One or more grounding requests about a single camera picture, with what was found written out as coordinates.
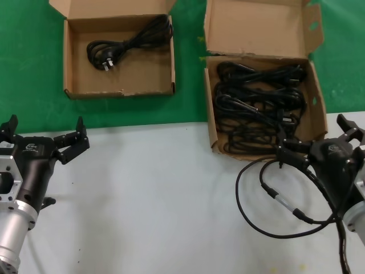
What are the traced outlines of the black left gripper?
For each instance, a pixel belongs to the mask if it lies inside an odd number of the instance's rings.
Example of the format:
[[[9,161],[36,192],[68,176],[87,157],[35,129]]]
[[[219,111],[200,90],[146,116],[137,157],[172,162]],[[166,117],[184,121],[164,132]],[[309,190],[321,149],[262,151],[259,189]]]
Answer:
[[[12,115],[7,122],[1,124],[1,142],[14,141],[17,125],[16,115]],[[89,148],[87,130],[81,116],[74,132],[57,136],[53,140],[40,136],[18,138],[13,151],[22,177],[17,199],[35,210],[40,210],[54,172],[56,159],[62,164],[67,164]]]

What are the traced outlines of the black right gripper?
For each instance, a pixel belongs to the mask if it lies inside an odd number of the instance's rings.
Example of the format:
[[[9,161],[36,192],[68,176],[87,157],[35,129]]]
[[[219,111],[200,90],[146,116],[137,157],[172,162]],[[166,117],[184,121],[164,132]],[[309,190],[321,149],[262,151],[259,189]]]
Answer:
[[[352,158],[353,148],[349,142],[356,139],[359,147],[364,148],[364,130],[343,114],[337,116],[336,122],[343,131],[339,139],[314,143],[289,139],[285,130],[277,127],[277,160],[303,173],[311,164],[330,202],[343,217],[351,207],[362,201],[361,194],[353,186],[359,163]]]

